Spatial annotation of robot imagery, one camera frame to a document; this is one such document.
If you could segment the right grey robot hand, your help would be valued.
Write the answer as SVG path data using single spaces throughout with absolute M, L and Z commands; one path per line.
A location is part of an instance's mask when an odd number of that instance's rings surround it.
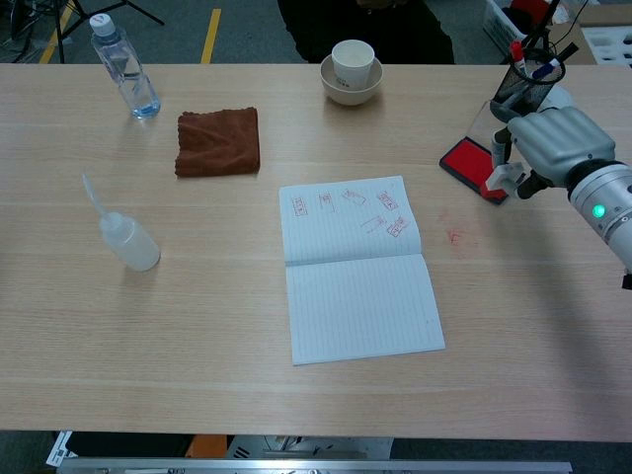
M 615 142 L 574 107 L 515 117 L 492 138 L 493 171 L 485 186 L 529 199 L 570 189 L 589 173 L 615 165 Z

